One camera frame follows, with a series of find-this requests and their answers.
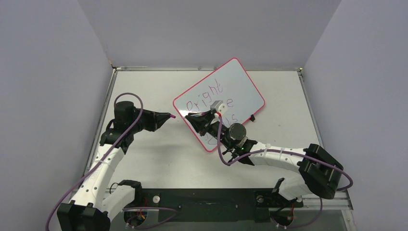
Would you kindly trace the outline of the purple whiteboard marker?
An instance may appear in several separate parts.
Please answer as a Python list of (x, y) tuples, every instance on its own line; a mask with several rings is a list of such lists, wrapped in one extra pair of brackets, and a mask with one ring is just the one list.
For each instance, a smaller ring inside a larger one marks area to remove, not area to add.
[(206, 114), (207, 112), (197, 112), (197, 113), (189, 112), (184, 116), (184, 118), (185, 119), (202, 118), (202, 117), (205, 117)]

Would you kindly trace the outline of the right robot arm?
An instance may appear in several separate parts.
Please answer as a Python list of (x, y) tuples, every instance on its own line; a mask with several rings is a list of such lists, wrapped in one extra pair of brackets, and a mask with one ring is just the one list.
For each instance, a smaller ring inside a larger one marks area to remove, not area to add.
[(217, 141), (223, 164), (239, 162), (251, 166), (269, 166), (296, 173), (293, 179), (282, 178), (276, 183), (271, 199), (277, 205), (314, 194), (333, 199), (339, 190), (343, 166), (322, 146), (310, 144), (307, 148), (284, 148), (263, 144), (246, 136), (240, 123), (229, 127), (223, 124), (220, 113), (189, 113), (185, 116), (200, 136), (210, 135)]

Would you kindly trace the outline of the pink-framed whiteboard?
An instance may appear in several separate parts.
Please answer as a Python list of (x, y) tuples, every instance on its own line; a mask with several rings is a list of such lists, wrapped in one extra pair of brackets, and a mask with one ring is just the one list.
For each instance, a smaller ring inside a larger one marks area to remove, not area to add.
[(189, 87), (173, 100), (181, 117), (188, 113), (205, 112), (217, 100), (226, 107), (223, 124), (244, 124), (265, 106), (265, 99), (237, 58), (232, 58), (217, 70)]

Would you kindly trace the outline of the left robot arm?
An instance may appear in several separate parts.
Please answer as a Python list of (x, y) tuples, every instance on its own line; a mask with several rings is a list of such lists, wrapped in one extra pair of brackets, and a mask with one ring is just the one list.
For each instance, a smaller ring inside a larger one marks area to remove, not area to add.
[(101, 135), (91, 170), (80, 180), (80, 187), (70, 201), (57, 209), (63, 231), (108, 231), (111, 221), (125, 206), (142, 204), (144, 195), (138, 181), (123, 180), (119, 190), (109, 196), (105, 192), (134, 135), (143, 130), (154, 132), (170, 118), (175, 116), (136, 108), (130, 101), (115, 103), (114, 118)]

